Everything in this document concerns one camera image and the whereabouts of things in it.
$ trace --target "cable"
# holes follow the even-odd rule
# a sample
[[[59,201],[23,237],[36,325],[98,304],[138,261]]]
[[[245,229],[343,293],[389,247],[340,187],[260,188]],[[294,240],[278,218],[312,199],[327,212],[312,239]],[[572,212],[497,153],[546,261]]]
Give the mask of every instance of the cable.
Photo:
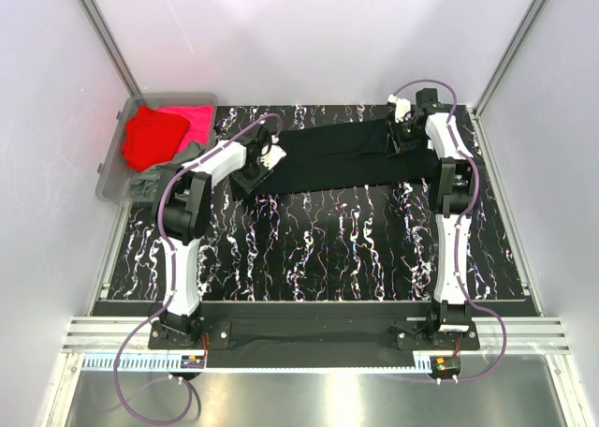
[[[175,258],[175,245],[172,243],[172,241],[168,237],[167,233],[165,232],[165,226],[164,226],[164,210],[165,210],[165,205],[167,204],[167,200],[168,200],[168,197],[170,196],[170,192],[172,191],[172,187],[175,185],[175,183],[187,171],[196,168],[199,164],[204,163],[206,160],[214,157],[219,152],[223,151],[226,147],[228,147],[233,141],[235,141],[236,139],[238,139],[241,135],[243,135],[244,133],[246,133],[249,130],[253,129],[258,123],[260,123],[263,120],[266,120],[267,118],[271,118],[271,117],[276,117],[279,120],[278,127],[277,127],[277,132],[275,134],[278,137],[279,134],[281,133],[281,129],[283,128],[283,119],[278,114],[276,114],[276,113],[266,113],[264,115],[261,115],[254,122],[252,122],[247,127],[245,127],[244,129],[242,129],[240,132],[238,132],[237,134],[235,134],[223,146],[216,147],[216,148],[212,149],[211,151],[209,151],[207,154],[203,155],[199,159],[198,163],[193,163],[192,165],[189,165],[189,166],[181,169],[179,172],[177,172],[173,176],[173,178],[168,182],[167,187],[165,188],[165,191],[164,191],[164,193],[162,195],[162,198],[160,199],[160,204],[158,205],[158,216],[157,216],[158,230],[160,231],[160,236],[162,237],[164,245],[168,246],[168,248],[169,248],[169,251],[167,251],[167,248],[165,247],[165,254],[170,255],[170,261],[171,261],[171,267],[172,267],[171,268],[172,269],[172,281],[171,281],[171,284],[170,284],[170,290],[167,291],[168,298],[167,298],[167,301],[165,302],[165,304],[158,311],[156,311],[156,313],[154,313],[153,315],[149,316],[147,319],[144,319],[124,339],[123,343],[121,344],[121,347],[119,347],[119,351],[117,352],[116,358],[114,360],[114,366],[112,367],[112,377],[113,377],[113,380],[114,380],[114,389],[116,390],[116,395],[118,396],[119,401],[121,402],[121,405],[123,405],[124,409],[127,410],[129,412],[129,414],[131,416],[133,416],[137,420],[141,420],[143,422],[146,422],[146,423],[152,424],[152,425],[172,425],[172,424],[175,424],[175,423],[179,422],[180,420],[182,420],[185,417],[185,415],[187,415],[187,413],[189,412],[189,409],[191,408],[191,403],[192,403],[192,400],[193,400],[193,387],[192,387],[192,385],[187,380],[179,379],[179,381],[185,385],[185,387],[187,388],[187,390],[189,392],[189,401],[188,401],[187,406],[185,407],[184,411],[182,412],[181,415],[179,415],[176,418],[173,418],[172,420],[152,420],[150,418],[146,418],[143,415],[140,415],[140,413],[138,413],[137,411],[135,411],[129,405],[129,403],[126,401],[125,397],[123,396],[123,391],[121,390],[121,385],[119,383],[119,371],[118,371],[118,368],[119,368],[119,364],[121,362],[121,356],[123,355],[124,349],[126,348],[127,344],[129,343],[129,341],[131,341],[131,339],[135,336],[135,334],[138,331],[140,331],[146,324],[149,324],[152,319],[154,319],[155,317],[159,317],[163,312],[165,312],[168,309],[168,307],[172,303],[172,300],[173,300],[174,295],[175,295],[176,280],[177,280],[176,279],[176,277],[177,277],[177,273],[176,273],[177,263],[176,263],[176,261],[177,260]]]
[[[456,91],[450,85],[448,85],[445,82],[438,81],[436,79],[419,79],[417,81],[410,81],[410,82],[406,83],[405,85],[401,86],[393,95],[396,96],[397,93],[399,93],[401,90],[404,90],[405,88],[409,87],[410,85],[414,85],[415,83],[422,83],[422,82],[436,83],[438,85],[445,87],[447,90],[449,90],[449,93],[451,93],[451,96],[453,97],[453,105],[451,106],[451,110],[449,111],[449,114],[447,115],[446,127],[449,130],[449,135],[451,137],[451,140],[452,140],[454,146],[458,150],[458,146],[459,146],[458,139],[457,139],[456,134],[454,133],[453,129],[451,128],[451,124],[450,124],[451,117],[454,115],[454,113],[456,112],[456,108],[458,107],[458,95],[456,94]],[[464,209],[464,211],[462,213],[460,213],[460,216],[458,216],[458,221],[456,224],[459,226],[461,219],[464,216],[466,216],[467,214],[469,214],[475,207],[476,200],[478,199],[478,191],[480,189],[480,174],[478,172],[478,167],[476,166],[475,161],[468,154],[466,154],[464,151],[460,151],[460,150],[458,150],[458,153],[462,157],[464,157],[470,164],[470,167],[473,170],[473,175],[474,175],[474,179],[475,179],[475,191],[473,193],[472,199],[470,200],[468,207],[466,207]],[[491,310],[490,308],[478,305],[477,303],[475,303],[472,300],[472,298],[470,297],[470,294],[468,294],[468,291],[466,290],[466,286],[461,281],[461,276],[459,274],[459,269],[460,269],[459,256],[458,256],[458,250],[459,250],[458,246],[459,245],[460,245],[460,235],[456,235],[456,243],[455,243],[455,250],[454,250],[454,267],[455,267],[455,271],[456,271],[456,276],[458,277],[458,284],[460,285],[460,290],[461,290],[462,294],[464,295],[464,298],[470,304],[471,307],[473,307],[475,310],[477,310],[479,312],[487,313],[488,315],[491,315],[492,317],[497,319],[497,322],[499,322],[499,326],[501,327],[502,337],[503,337],[502,349],[499,352],[499,356],[497,357],[497,360],[487,370],[485,370],[479,374],[472,375],[470,377],[463,377],[460,379],[460,382],[473,382],[473,381],[476,381],[476,380],[483,378],[483,377],[489,375],[490,373],[492,373],[493,370],[495,370],[495,368],[497,368],[497,366],[499,366],[499,364],[504,359],[505,350],[507,348],[507,330],[505,328],[504,321],[495,311]]]

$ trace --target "pink cloth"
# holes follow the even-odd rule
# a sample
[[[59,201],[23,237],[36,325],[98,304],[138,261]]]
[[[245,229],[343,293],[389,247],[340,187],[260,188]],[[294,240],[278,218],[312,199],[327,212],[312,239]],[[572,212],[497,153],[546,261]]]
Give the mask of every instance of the pink cloth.
[[[181,140],[179,149],[177,149],[178,153],[185,149],[190,141],[197,141],[204,145],[208,144],[210,140],[212,112],[214,111],[213,106],[167,106],[161,107],[157,111],[181,115],[189,121],[189,129]]]

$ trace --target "gray cloth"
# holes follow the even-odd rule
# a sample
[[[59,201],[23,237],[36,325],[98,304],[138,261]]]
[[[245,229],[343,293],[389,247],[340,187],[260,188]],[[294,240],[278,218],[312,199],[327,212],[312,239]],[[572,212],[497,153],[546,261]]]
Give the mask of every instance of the gray cloth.
[[[153,200],[156,196],[158,188],[158,180],[160,179],[160,170],[166,163],[176,163],[182,165],[194,158],[200,157],[206,149],[199,143],[190,141],[185,149],[172,157],[170,162],[158,163],[146,169],[145,171],[135,175],[131,179],[129,186],[129,196],[132,200]]]

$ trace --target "reflective metal floor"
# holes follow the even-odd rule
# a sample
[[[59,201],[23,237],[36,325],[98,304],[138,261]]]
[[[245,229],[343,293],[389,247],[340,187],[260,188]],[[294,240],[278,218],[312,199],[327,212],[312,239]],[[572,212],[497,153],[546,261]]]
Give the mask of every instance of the reflective metal floor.
[[[471,375],[487,363],[464,357]],[[155,373],[123,373],[125,395],[155,379]],[[491,376],[437,387],[387,375],[200,375],[193,380],[201,400],[177,425],[194,426],[565,426],[548,368],[539,357],[506,357]],[[143,415],[174,418],[187,393],[165,381],[131,402]],[[117,404],[110,373],[83,372],[69,427],[140,426]]]

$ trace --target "marble pattern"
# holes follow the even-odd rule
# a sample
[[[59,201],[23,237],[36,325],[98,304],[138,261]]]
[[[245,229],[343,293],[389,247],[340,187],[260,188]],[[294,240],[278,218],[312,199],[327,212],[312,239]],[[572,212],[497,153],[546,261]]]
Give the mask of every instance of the marble pattern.
[[[215,130],[239,131],[265,112],[304,129],[385,117],[386,106],[219,107]],[[464,107],[466,146],[480,148]],[[468,285],[478,299],[521,299],[518,272],[482,170],[480,206],[468,247]],[[204,301],[427,300],[436,280],[437,228],[426,183],[318,191],[239,201],[228,180],[213,193],[212,222],[197,258]],[[134,205],[108,299],[164,294],[164,257],[150,208]]]

